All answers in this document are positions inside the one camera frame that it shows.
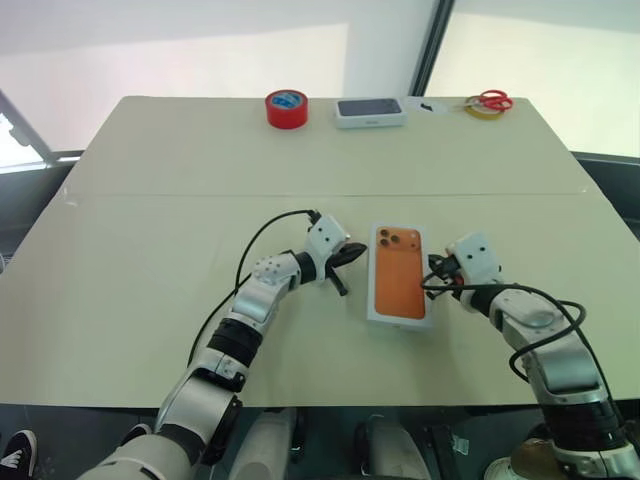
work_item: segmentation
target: white wall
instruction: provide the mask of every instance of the white wall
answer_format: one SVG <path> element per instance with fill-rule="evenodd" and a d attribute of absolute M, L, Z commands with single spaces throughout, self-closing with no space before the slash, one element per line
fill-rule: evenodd
<path fill-rule="evenodd" d="M 405 95 L 434 0 L 2 2 L 0 89 L 53 150 L 125 95 Z"/>
<path fill-rule="evenodd" d="M 640 1 L 457 0 L 427 95 L 490 88 L 571 150 L 640 156 Z"/>

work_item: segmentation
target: red scissors handle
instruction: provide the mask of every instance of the red scissors handle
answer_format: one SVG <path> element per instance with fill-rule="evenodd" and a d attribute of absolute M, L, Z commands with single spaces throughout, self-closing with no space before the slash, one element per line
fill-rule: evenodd
<path fill-rule="evenodd" d="M 476 100 L 484 107 L 498 112 L 504 112 L 513 107 L 513 100 L 502 90 L 485 90 L 476 97 Z"/>

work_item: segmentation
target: white table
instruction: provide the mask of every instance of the white table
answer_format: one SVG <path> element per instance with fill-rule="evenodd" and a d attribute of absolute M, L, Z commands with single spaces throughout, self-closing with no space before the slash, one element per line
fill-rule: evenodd
<path fill-rule="evenodd" d="M 355 240 L 376 221 L 423 224 L 435 251 L 484 230 L 508 279 L 585 304 L 584 330 L 614 395 L 640 396 L 628 370 L 640 345 L 639 244 L 527 102 L 499 122 L 416 111 L 407 127 L 362 132 L 333 129 L 321 115 L 329 107 L 313 101 L 309 125 L 281 132 L 253 118 L 260 100 L 125 99 L 0 277 L 0 401 L 157 407 L 231 289 L 246 241 L 272 215 L 304 207 L 334 214 Z M 242 155 L 230 147 L 234 130 Z M 485 137 L 495 141 L 472 145 Z M 530 146 L 520 154 L 518 139 Z M 309 145 L 306 154 L 291 142 Z M 380 165 L 389 165 L 383 145 L 396 142 L 393 165 L 412 156 L 424 178 Z M 325 168 L 310 168 L 323 158 Z M 454 161 L 472 174 L 454 178 Z M 306 227 L 275 225 L 251 257 L 301 248 Z M 284 300 L 246 405 L 533 403 L 484 317 L 441 298 L 429 333 L 370 326 L 366 259 L 342 272 L 345 298 L 327 284 Z"/>

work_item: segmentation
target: robotic hand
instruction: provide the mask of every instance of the robotic hand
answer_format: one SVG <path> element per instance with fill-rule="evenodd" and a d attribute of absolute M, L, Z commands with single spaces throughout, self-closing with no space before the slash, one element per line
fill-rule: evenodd
<path fill-rule="evenodd" d="M 326 278 L 346 295 L 334 269 L 366 250 L 347 243 L 349 235 L 333 217 L 318 214 L 312 222 L 303 252 L 287 251 L 255 264 L 229 312 L 165 399 L 155 433 L 127 442 L 81 480 L 189 479 L 199 463 L 213 465 L 222 457 L 242 406 L 235 394 L 280 300 L 304 283 Z"/>
<path fill-rule="evenodd" d="M 637 443 L 627 438 L 600 366 L 563 305 L 544 292 L 504 284 L 502 268 L 484 235 L 453 243 L 447 257 L 429 256 L 423 287 L 430 298 L 452 291 L 460 304 L 489 318 L 516 350 L 512 369 L 526 380 L 542 408 L 553 451 L 569 478 L 640 479 Z M 426 284 L 439 277 L 446 286 Z M 522 358 L 526 376 L 515 367 Z"/>

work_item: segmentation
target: phone screen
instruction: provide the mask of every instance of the phone screen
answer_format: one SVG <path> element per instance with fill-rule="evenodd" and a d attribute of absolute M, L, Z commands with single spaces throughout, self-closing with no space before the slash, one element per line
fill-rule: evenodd
<path fill-rule="evenodd" d="M 401 113 L 402 109 L 395 98 L 373 98 L 369 100 L 340 100 L 338 110 L 343 117 L 362 115 L 388 115 Z"/>

